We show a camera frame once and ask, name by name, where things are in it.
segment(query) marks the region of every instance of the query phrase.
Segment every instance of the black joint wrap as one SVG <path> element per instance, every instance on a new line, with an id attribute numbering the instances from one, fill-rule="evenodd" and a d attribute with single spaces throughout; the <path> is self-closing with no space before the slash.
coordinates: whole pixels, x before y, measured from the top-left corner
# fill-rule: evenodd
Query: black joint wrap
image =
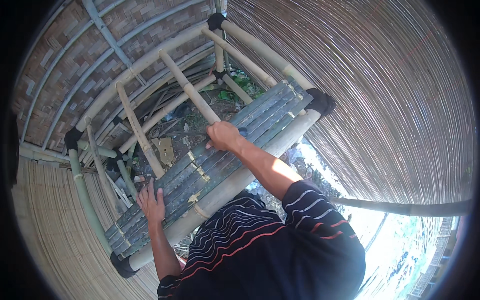
<path id="1" fill-rule="evenodd" d="M 225 74 L 227 74 L 227 71 L 223 71 L 223 72 L 220 73 L 220 72 L 217 71 L 217 70 L 213 70 L 213 71 L 212 71 L 212 74 L 215 75 L 215 78 L 218 80 L 218 79 L 222 79 L 223 76 L 224 76 Z"/>
<path id="2" fill-rule="evenodd" d="M 82 135 L 83 135 L 83 132 L 79 131 L 75 127 L 70 129 L 65 134 L 65 138 L 63 140 L 65 141 L 65 146 L 67 146 L 67 151 L 70 149 L 78 150 L 77 142 L 80 140 Z"/>
<path id="3" fill-rule="evenodd" d="M 215 29 L 222 29 L 222 22 L 227 18 L 224 17 L 221 13 L 216 12 L 208 18 L 208 29 L 214 31 Z"/>
<path id="4" fill-rule="evenodd" d="M 115 158 L 116 161 L 123 160 L 123 153 L 120 152 L 120 148 L 113 148 L 113 151 L 117 153 L 117 157 Z"/>
<path id="5" fill-rule="evenodd" d="M 113 125 L 116 126 L 118 123 L 122 122 L 122 119 L 119 116 L 116 116 L 113 118 L 112 122 L 113 122 Z"/>
<path id="6" fill-rule="evenodd" d="M 115 267 L 115 269 L 117 269 L 117 272 L 123 278 L 130 278 L 138 272 L 138 270 L 133 271 L 130 267 L 130 256 L 120 260 L 114 252 L 112 252 L 110 255 L 110 261 L 112 262 L 112 265 Z"/>
<path id="7" fill-rule="evenodd" d="M 323 117 L 330 114 L 336 107 L 335 99 L 317 88 L 310 88 L 307 90 L 307 93 L 313 97 L 313 100 L 307 104 L 305 109 L 314 109 Z"/>

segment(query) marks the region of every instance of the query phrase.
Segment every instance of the red stripe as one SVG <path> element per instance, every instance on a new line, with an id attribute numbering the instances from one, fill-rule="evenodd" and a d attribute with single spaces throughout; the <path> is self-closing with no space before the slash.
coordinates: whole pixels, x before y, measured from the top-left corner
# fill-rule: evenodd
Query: red stripe
<path id="1" fill-rule="evenodd" d="M 334 239 L 334 238 L 336 238 L 337 236 L 339 236 L 339 235 L 342 234 L 342 233 L 343 233 L 343 232 L 338 231 L 338 232 L 337 232 L 336 234 L 334 234 L 333 236 L 331 236 L 331 237 L 324 237 L 324 238 L 322 238 L 322 239 Z"/>
<path id="2" fill-rule="evenodd" d="M 348 223 L 348 221 L 347 221 L 347 220 L 341 220 L 340 222 L 338 222 L 338 223 L 336 223 L 336 224 L 330 225 L 330 227 L 336 227 L 336 226 L 338 226 L 338 225 L 340 225 L 340 224 L 342 224 L 342 223 Z"/>
<path id="3" fill-rule="evenodd" d="M 236 249 L 234 252 L 232 252 L 232 253 L 230 253 L 230 254 L 222 254 L 222 258 L 220 259 L 220 261 L 219 261 L 218 263 L 216 263 L 216 264 L 213 266 L 212 269 L 209 270 L 209 269 L 207 269 L 207 268 L 205 268 L 205 267 L 199 267 L 199 268 L 197 268 L 193 273 L 191 273 L 191 274 L 188 275 L 188 276 L 185 276 L 185 277 L 182 278 L 181 280 L 184 280 L 184 279 L 187 279 L 187 278 L 190 277 L 190 276 L 193 276 L 193 274 L 195 274 L 195 273 L 196 273 L 198 270 L 200 270 L 200 269 L 204 269 L 204 270 L 207 270 L 207 271 L 213 271 L 213 269 L 215 269 L 215 267 L 218 266 L 218 265 L 223 261 L 223 258 L 224 258 L 225 256 L 232 256 L 232 255 L 234 255 L 235 253 L 237 253 L 238 251 L 247 248 L 254 240 L 258 239 L 259 237 L 273 235 L 273 234 L 275 234 L 277 231 L 279 231 L 280 229 L 282 229 L 283 227 L 286 227 L 286 226 L 281 226 L 281 227 L 277 228 L 277 229 L 276 229 L 274 232 L 272 232 L 272 233 L 262 233 L 262 234 L 257 235 L 256 237 L 254 237 L 253 239 L 251 239 L 251 240 L 248 242 L 248 244 L 246 244 L 246 245 L 243 246 L 243 247 L 240 247 L 240 248 Z"/>
<path id="4" fill-rule="evenodd" d="M 212 260 L 210 263 L 206 263 L 206 262 L 204 262 L 204 261 L 196 261 L 194 264 L 192 264 L 192 265 L 189 266 L 188 268 L 183 269 L 182 272 L 185 272 L 186 270 L 190 269 L 190 268 L 193 267 L 196 263 L 211 264 L 211 263 L 216 259 L 216 257 L 218 256 L 218 250 L 219 250 L 219 249 L 228 249 L 228 248 L 230 248 L 230 246 L 231 246 L 233 243 L 235 243 L 236 241 L 238 241 L 238 240 L 240 240 L 241 238 L 243 238 L 243 236 L 245 235 L 245 233 L 247 233 L 247 232 L 254 232 L 254 231 L 257 231 L 257 230 L 259 230 L 259 229 L 262 229 L 263 227 L 270 226 L 270 225 L 272 225 L 272 224 L 278 224 L 278 223 L 282 223 L 282 222 L 274 222 L 274 223 L 270 223 L 270 224 L 266 224 L 266 225 L 260 226 L 259 228 L 256 228 L 256 229 L 253 229 L 253 230 L 244 231 L 244 232 L 242 233 L 242 235 L 241 235 L 239 238 L 234 239 L 233 242 L 231 242 L 230 245 L 228 245 L 228 247 L 218 247 L 218 248 L 217 248 L 216 255 L 215 255 L 215 257 L 213 258 L 213 260 Z"/>
<path id="5" fill-rule="evenodd" d="M 317 230 L 317 228 L 318 228 L 321 224 L 323 224 L 323 223 L 317 223 L 317 224 L 315 224 L 315 226 L 313 226 L 313 229 L 310 230 L 310 232 L 311 232 L 311 233 L 314 233 L 315 230 Z"/>

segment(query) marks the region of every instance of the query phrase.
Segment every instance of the forearm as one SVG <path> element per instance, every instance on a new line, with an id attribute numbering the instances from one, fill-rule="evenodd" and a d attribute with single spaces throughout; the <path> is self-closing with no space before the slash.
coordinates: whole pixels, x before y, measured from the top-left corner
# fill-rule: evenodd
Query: forearm
<path id="1" fill-rule="evenodd" d="M 152 243 L 153 259 L 155 262 L 156 274 L 159 280 L 167 275 L 179 276 L 181 272 L 180 263 L 168 243 L 162 224 L 148 224 L 148 233 Z"/>
<path id="2" fill-rule="evenodd" d="M 302 177 L 283 161 L 243 137 L 238 139 L 232 152 L 277 199 L 282 200 L 290 185 L 302 180 Z"/>

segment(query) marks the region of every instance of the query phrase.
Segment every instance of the bamboo screen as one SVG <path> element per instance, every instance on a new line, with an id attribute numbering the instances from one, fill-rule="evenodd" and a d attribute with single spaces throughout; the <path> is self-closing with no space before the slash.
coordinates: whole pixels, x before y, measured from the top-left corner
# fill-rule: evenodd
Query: bamboo screen
<path id="1" fill-rule="evenodd" d="M 468 83 L 421 0 L 229 0 L 227 18 L 337 100 L 306 137 L 352 196 L 406 204 L 471 198 L 477 141 Z"/>
<path id="2" fill-rule="evenodd" d="M 104 228 L 120 215 L 107 203 L 98 175 L 84 174 Z M 41 274 L 60 299 L 156 299 L 153 263 L 124 279 L 110 263 L 88 225 L 72 172 L 20 158 L 12 190 L 15 212 L 27 247 Z"/>

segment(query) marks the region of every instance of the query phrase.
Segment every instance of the hand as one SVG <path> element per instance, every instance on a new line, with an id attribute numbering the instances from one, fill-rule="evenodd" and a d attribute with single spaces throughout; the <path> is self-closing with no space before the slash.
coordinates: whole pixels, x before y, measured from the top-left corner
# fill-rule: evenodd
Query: hand
<path id="1" fill-rule="evenodd" d="M 225 121 L 215 122 L 212 126 L 207 126 L 206 130 L 212 139 L 205 146 L 207 149 L 213 146 L 217 150 L 232 151 L 245 139 L 239 134 L 237 127 Z"/>
<path id="2" fill-rule="evenodd" d="M 165 219 L 165 204 L 163 203 L 163 190 L 156 191 L 156 198 L 153 192 L 153 178 L 147 186 L 137 194 L 137 203 L 143 210 L 150 225 L 158 225 Z"/>

